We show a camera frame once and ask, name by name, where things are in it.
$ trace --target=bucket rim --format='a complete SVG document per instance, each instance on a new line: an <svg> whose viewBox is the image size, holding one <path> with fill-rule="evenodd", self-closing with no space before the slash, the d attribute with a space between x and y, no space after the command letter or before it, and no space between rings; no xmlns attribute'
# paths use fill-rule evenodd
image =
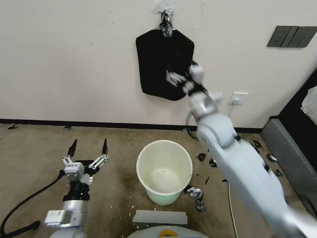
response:
<svg viewBox="0 0 317 238"><path fill-rule="evenodd" d="M172 144L175 144L175 145L179 146L179 147L185 152L185 154L187 155L187 158L188 158L189 163L190 163L190 166L191 166L191 168L190 168L190 173L191 173L191 174L190 174L188 180L186 181L185 186L181 187L181 189L179 189L179 190L177 190L177 191L175 191L175 192L162 193L162 192L157 192L157 191L151 189L149 186L147 186L147 185L145 184L145 182L143 181L143 179L141 178L140 173L139 173L139 161L140 161L140 157L141 157L141 155L143 154L143 152L144 152L149 146L151 146L152 144L156 144L156 143L160 143L160 142L169 142L169 143L172 143ZM145 146L145 147L141 150L141 152L139 153L138 160L136 161L136 173L137 173L137 175L138 175L139 181L141 182L141 184L143 185L143 187L144 187L146 190L150 191L151 193L154 193L155 195L159 195L159 196L163 196L163 197L172 196L172 195L175 195L175 194L177 194L177 193L182 192L182 191L186 188L186 186L189 184L189 182L190 182L190 180L192 179L192 176L193 176L193 163L192 163L192 159L191 159L189 153L187 152L187 150L186 150L183 146L181 146L179 143L176 143L176 142L174 142L174 141L172 141L172 140L156 140L156 141L151 142L151 143L148 144L147 146Z"/></svg>

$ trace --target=black bag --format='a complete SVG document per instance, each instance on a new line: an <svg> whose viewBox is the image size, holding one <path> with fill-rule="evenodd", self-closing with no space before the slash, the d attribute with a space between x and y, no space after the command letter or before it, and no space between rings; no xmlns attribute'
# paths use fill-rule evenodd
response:
<svg viewBox="0 0 317 238"><path fill-rule="evenodd" d="M166 71L185 76L191 65L194 43L173 30L165 37L161 30L151 30L136 38L139 59L140 82L145 94L177 101L186 94L181 86L166 80Z"/></svg>

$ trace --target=brown carpet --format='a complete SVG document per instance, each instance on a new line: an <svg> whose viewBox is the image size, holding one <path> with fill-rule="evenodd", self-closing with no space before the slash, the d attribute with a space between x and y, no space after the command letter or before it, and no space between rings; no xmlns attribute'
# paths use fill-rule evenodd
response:
<svg viewBox="0 0 317 238"><path fill-rule="evenodd" d="M100 154L104 138L108 140L108 163L94 175L90 187L88 219L85 232L88 237L127 237L135 231L132 218L136 209L182 211L188 216L188 228L200 231L209 237L234 237L229 210L227 183L218 168L209 166L212 157L202 144L193 141L182 131L130 130L109 128L62 127L19 125L7 130L9 125L0 124L0 220L19 202L52 182L63 169L61 160L74 139L78 139L74 160L95 160ZM260 135L243 134L247 140L262 144L261 156L275 170L281 168L269 162L269 152ZM201 188L207 211L196 210L194 200L185 194L169 206L155 205L146 195L136 174L136 160L144 146L159 139L169 139L181 144L193 161L191 185ZM200 162L196 156L206 153ZM289 184L286 176L279 178L287 202L304 210L301 201ZM62 198L68 192L66 178L23 205L9 219L6 231L28 225L35 220L43 221L48 210L62 208ZM239 237L270 237L271 232L263 219L247 209L232 191L232 206ZM20 237L50 237L52 228L41 227Z"/></svg>

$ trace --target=gray switch panel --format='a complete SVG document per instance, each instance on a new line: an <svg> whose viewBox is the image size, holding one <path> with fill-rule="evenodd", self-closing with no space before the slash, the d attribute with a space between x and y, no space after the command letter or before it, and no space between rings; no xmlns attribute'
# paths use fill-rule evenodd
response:
<svg viewBox="0 0 317 238"><path fill-rule="evenodd" d="M281 47L289 47L289 43L291 42L293 36L295 35L296 31L298 29L298 26L292 26L290 31L288 32L287 36L285 37L285 40L283 41Z"/></svg>
<svg viewBox="0 0 317 238"><path fill-rule="evenodd" d="M305 27L299 27L287 47L297 47L306 32L307 29Z"/></svg>
<svg viewBox="0 0 317 238"><path fill-rule="evenodd" d="M306 26L306 27L301 27L301 28L306 28L307 32L304 35L304 37L301 39L300 43L298 44L297 47L306 47L308 43L311 41L315 33L317 32L317 27L316 26Z"/></svg>
<svg viewBox="0 0 317 238"><path fill-rule="evenodd" d="M303 48L316 32L316 26L277 26L267 46Z"/></svg>

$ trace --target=power socket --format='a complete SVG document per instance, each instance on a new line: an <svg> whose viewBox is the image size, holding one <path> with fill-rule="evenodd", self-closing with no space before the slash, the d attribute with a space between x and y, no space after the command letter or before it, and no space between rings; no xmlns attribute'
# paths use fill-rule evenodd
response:
<svg viewBox="0 0 317 238"><path fill-rule="evenodd" d="M229 104L242 105L246 100L248 93L237 93L234 92L229 100Z"/></svg>
<svg viewBox="0 0 317 238"><path fill-rule="evenodd" d="M268 47L280 47L285 40L291 26L277 26L275 31L267 44Z"/></svg>

